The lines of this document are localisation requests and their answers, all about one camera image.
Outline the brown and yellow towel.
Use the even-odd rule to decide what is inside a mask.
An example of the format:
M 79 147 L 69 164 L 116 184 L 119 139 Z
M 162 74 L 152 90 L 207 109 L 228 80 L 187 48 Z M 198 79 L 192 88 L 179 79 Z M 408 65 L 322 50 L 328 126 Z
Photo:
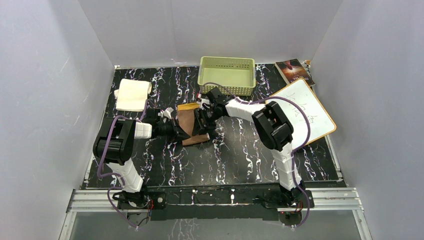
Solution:
M 195 144 L 204 143 L 210 140 L 209 134 L 193 135 L 193 129 L 195 124 L 194 111 L 199 109 L 200 106 L 193 103 L 180 104 L 177 106 L 177 119 L 180 127 L 190 136 L 190 138 L 182 141 L 183 146 L 191 146 Z

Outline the light green plastic basket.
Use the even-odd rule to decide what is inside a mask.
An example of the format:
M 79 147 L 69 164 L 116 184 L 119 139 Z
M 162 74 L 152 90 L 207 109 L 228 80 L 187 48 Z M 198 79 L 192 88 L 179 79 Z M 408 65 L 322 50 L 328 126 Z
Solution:
M 256 87 L 256 63 L 252 58 L 203 56 L 197 83 L 206 94 L 218 87 L 223 94 L 250 96 Z

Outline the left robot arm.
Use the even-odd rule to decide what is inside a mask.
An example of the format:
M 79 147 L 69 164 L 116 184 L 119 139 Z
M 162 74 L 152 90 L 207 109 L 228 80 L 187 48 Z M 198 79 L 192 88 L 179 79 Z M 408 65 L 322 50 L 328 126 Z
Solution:
M 143 190 L 144 180 L 136 170 L 133 160 L 133 147 L 136 139 L 167 137 L 173 142 L 190 138 L 178 121 L 172 117 L 173 109 L 148 108 L 140 119 L 130 119 L 122 115 L 106 117 L 93 144 L 93 155 L 100 159 L 97 177 L 102 179 L 114 176 L 121 185 L 121 192 L 113 198 L 121 204 L 134 208 L 144 208 L 149 203 L 149 194 Z M 111 169 L 103 173 L 103 166 Z

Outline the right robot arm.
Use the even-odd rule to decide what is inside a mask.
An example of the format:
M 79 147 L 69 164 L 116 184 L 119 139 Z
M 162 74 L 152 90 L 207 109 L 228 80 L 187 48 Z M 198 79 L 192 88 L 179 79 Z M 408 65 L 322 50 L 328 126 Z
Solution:
M 214 87 L 202 97 L 197 94 L 199 108 L 194 111 L 193 135 L 203 135 L 216 126 L 216 120 L 233 117 L 253 123 L 262 144 L 273 156 L 280 192 L 263 197 L 265 203 L 295 207 L 302 199 L 305 187 L 293 159 L 294 127 L 276 101 L 267 104 L 248 102 L 236 96 L 224 95 Z

